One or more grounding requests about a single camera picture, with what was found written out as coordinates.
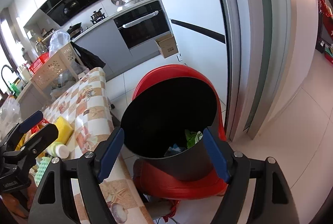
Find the light green lotion bottle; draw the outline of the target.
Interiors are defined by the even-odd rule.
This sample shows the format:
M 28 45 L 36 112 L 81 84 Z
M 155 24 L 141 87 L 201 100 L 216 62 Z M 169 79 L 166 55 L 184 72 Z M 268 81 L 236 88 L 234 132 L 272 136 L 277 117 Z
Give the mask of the light green lotion bottle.
M 53 142 L 47 149 L 46 152 L 52 157 L 59 157 L 66 159 L 70 155 L 70 151 L 66 145 L 61 142 Z

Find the yellow wavy sponge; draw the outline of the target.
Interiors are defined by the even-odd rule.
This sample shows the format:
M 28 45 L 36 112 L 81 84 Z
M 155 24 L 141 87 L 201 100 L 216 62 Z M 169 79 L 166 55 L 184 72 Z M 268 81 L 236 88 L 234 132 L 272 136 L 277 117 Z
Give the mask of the yellow wavy sponge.
M 58 129 L 58 138 L 55 140 L 55 142 L 60 142 L 61 144 L 66 145 L 67 141 L 73 133 L 72 126 L 62 116 L 58 117 L 54 124 Z

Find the green wavy sponge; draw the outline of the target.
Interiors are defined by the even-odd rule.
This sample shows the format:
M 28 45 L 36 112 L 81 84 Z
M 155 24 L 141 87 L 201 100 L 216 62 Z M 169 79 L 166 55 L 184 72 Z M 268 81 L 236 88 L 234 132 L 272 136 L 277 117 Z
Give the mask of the green wavy sponge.
M 51 157 L 43 156 L 41 158 L 40 162 L 37 163 L 37 171 L 36 171 L 36 174 L 34 175 L 34 182 L 35 182 L 36 186 L 38 186 L 40 184 L 42 177 L 51 160 L 52 160 Z

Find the blue wrapper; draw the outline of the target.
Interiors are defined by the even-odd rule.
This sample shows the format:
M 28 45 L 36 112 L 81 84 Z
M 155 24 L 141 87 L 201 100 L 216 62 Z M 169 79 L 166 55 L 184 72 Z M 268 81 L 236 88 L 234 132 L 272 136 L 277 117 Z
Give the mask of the blue wrapper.
M 174 144 L 172 147 L 169 147 L 165 153 L 165 157 L 174 156 L 182 152 L 182 148 Z

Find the green plastic bag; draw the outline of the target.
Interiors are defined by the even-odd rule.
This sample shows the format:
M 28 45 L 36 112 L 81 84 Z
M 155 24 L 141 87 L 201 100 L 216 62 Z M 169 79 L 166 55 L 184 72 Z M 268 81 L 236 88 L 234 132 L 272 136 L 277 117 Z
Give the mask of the green plastic bag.
M 197 144 L 203 137 L 203 134 L 201 131 L 198 132 L 190 132 L 187 130 L 185 132 L 186 135 L 186 141 L 187 141 L 187 148 L 190 149 L 193 147 L 195 144 Z

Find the black kitchen faucet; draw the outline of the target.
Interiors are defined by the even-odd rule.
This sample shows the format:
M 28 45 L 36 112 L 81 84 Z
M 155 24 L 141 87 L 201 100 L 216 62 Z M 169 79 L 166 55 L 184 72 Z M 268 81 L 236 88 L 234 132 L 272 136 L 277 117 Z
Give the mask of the black kitchen faucet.
M 8 89 L 12 83 L 18 80 L 18 75 L 15 71 L 11 71 L 12 68 L 7 65 L 1 67 L 1 82 L 5 85 L 5 89 Z

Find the black trash bin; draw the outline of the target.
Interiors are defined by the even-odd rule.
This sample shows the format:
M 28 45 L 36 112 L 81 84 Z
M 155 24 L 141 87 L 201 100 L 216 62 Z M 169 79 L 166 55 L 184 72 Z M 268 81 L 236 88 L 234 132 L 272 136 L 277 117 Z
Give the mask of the black trash bin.
M 203 80 L 164 80 L 144 90 L 128 105 L 121 119 L 124 144 L 177 180 L 199 180 L 208 175 L 213 165 L 202 140 L 187 148 L 185 132 L 203 132 L 213 124 L 216 113 L 215 91 Z M 182 152 L 165 157 L 174 144 Z

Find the clear plastic bag by window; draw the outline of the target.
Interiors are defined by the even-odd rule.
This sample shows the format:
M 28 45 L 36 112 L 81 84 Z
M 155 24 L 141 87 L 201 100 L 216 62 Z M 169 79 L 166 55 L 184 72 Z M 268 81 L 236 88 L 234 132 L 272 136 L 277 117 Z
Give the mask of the clear plastic bag by window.
M 3 105 L 0 112 L 0 135 L 1 140 L 17 124 L 22 122 L 20 104 L 10 95 Z

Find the patterned checkered tablecloth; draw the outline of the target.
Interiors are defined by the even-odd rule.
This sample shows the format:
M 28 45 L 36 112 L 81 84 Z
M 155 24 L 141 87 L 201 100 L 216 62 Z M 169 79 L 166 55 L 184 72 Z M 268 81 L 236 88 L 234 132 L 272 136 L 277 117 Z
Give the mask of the patterned checkered tablecloth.
M 44 116 L 51 123 L 62 116 L 72 126 L 73 133 L 68 143 L 74 147 L 74 150 L 67 160 L 78 159 L 84 153 L 94 151 L 117 127 L 107 98 L 103 69 L 96 67 L 89 71 L 48 107 Z M 80 223 L 90 223 L 78 180 L 72 179 L 71 183 Z M 99 186 L 115 223 L 152 223 L 152 218 L 130 178 L 121 153 L 109 177 Z

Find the red plastic basket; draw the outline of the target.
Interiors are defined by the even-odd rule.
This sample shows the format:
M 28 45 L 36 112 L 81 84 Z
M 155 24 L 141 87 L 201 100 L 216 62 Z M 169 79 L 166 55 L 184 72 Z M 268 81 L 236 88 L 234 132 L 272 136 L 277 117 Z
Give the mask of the red plastic basket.
M 34 75 L 49 59 L 49 53 L 40 55 L 29 67 L 29 72 Z

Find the red plastic stool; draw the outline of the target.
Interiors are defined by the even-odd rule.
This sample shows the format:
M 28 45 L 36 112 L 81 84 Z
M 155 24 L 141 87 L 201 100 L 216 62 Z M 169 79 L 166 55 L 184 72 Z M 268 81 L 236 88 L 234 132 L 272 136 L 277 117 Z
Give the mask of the red plastic stool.
M 223 195 L 199 134 L 214 125 L 225 139 L 219 97 L 200 72 L 166 65 L 147 73 L 134 90 L 121 125 L 125 146 L 139 156 L 134 184 L 145 194 L 172 200 Z

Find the clear plastic bag on counter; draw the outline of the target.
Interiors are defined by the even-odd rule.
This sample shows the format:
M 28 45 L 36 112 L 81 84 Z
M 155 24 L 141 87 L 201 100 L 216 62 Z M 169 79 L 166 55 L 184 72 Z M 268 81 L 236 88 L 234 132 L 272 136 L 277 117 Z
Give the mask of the clear plastic bag on counter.
M 59 49 L 71 41 L 70 34 L 64 30 L 55 31 L 50 39 L 49 57 L 52 57 Z

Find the black cooking pot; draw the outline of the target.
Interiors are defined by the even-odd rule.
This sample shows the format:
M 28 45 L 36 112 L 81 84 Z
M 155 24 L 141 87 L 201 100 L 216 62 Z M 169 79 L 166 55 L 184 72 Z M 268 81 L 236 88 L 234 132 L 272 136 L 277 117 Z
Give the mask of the black cooking pot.
M 105 19 L 105 13 L 102 13 L 102 8 L 99 8 L 97 11 L 93 11 L 91 15 L 91 22 L 93 25 L 100 22 L 101 20 Z

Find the black built-in oven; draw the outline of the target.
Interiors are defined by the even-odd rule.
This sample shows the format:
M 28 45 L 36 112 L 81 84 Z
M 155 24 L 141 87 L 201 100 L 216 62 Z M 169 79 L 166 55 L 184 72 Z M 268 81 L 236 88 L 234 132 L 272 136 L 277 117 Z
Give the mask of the black built-in oven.
M 132 9 L 116 17 L 114 21 L 129 49 L 169 31 L 158 0 Z

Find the cardboard box on floor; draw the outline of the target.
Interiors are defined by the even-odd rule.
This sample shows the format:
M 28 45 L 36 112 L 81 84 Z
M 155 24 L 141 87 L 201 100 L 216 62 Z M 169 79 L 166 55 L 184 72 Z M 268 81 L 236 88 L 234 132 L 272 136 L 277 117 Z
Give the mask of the cardboard box on floor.
M 160 54 L 164 58 L 168 58 L 178 53 L 177 43 L 175 41 L 174 35 L 171 33 L 157 38 L 155 42 L 158 46 Z

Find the white refrigerator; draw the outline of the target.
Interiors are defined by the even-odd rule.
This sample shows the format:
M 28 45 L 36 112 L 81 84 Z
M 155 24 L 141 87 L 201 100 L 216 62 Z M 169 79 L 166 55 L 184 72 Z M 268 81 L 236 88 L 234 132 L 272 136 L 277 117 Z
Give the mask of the white refrigerator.
M 162 0 L 183 62 L 205 75 L 222 102 L 228 63 L 220 0 Z

